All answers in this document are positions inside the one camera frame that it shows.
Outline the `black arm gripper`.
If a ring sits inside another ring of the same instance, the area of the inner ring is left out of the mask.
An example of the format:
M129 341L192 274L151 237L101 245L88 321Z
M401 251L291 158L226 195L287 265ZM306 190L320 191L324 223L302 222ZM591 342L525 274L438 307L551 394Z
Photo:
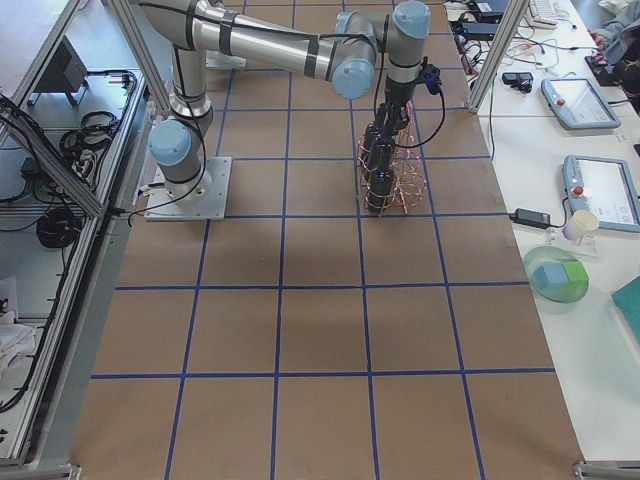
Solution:
M412 100L415 82L385 80L385 103L380 103L375 112L375 132L380 135L398 135L409 122L408 102Z

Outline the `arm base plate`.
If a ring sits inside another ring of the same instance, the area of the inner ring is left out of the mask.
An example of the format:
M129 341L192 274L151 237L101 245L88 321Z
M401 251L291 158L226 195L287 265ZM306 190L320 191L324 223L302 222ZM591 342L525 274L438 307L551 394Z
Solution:
M218 51L206 52L206 68L208 70L243 70L247 60L238 56L225 55Z
M162 186L151 190L144 216L149 221L199 221L225 218L232 158L208 157L202 179L196 176L185 184L167 182L160 167L155 182Z

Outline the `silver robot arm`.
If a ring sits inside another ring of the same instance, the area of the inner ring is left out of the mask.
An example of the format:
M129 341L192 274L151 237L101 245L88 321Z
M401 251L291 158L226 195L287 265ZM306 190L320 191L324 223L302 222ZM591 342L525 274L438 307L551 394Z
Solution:
M436 68L423 55L431 12L404 1L392 13L341 12L332 34L311 34L242 15L218 1L143 1L154 29L173 48L172 114L207 130L213 106L206 92L206 54L257 61L325 80L348 100L370 89L377 57L386 58L385 100L376 111L378 130L393 140L407 122L417 85L439 91Z

